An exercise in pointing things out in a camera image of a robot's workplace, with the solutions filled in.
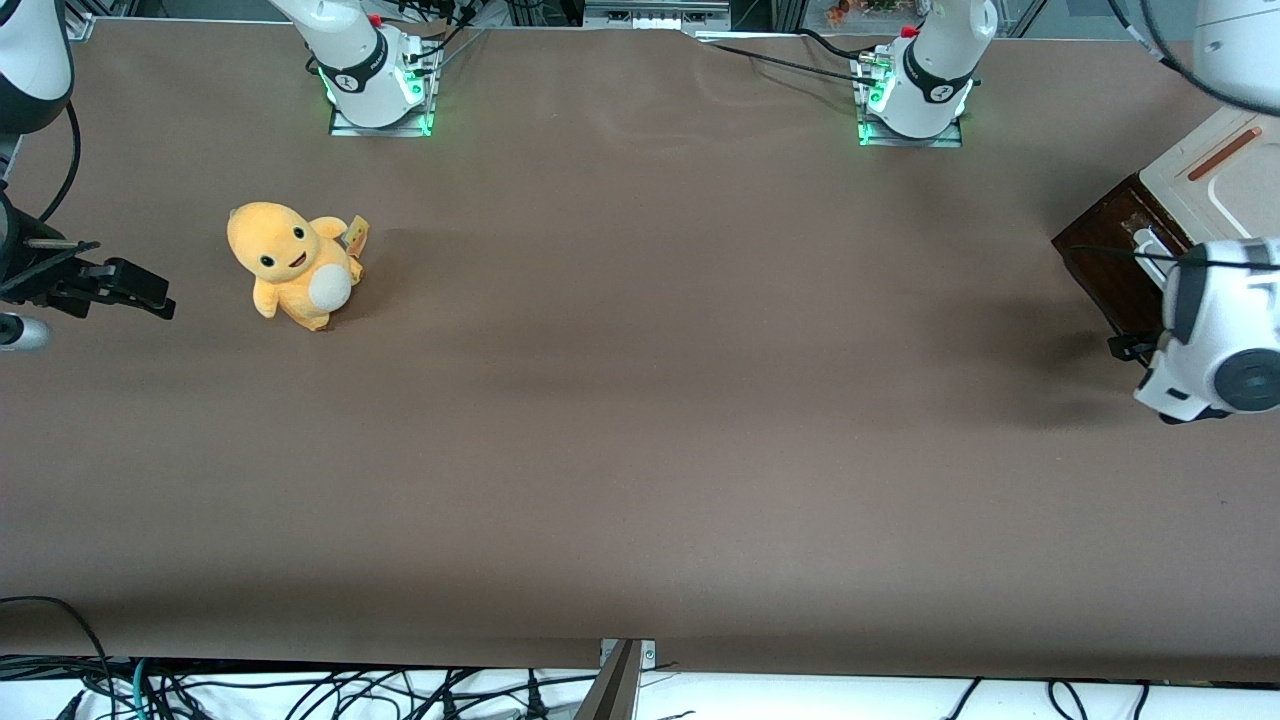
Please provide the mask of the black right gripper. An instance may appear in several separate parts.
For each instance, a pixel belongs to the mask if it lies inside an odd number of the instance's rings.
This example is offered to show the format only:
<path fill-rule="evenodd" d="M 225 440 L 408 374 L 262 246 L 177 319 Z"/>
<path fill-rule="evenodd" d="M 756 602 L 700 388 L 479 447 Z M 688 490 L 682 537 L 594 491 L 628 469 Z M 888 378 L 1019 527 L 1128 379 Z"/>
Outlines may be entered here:
<path fill-rule="evenodd" d="M 1 300 L 87 318 L 93 304 L 109 304 L 102 288 L 86 275 L 93 264 L 81 259 L 100 247 L 96 241 L 36 240 L 35 245 L 3 241 Z M 163 320 L 175 315 L 177 301 L 168 296 L 169 281 L 123 258 L 104 263 L 102 287 Z"/>

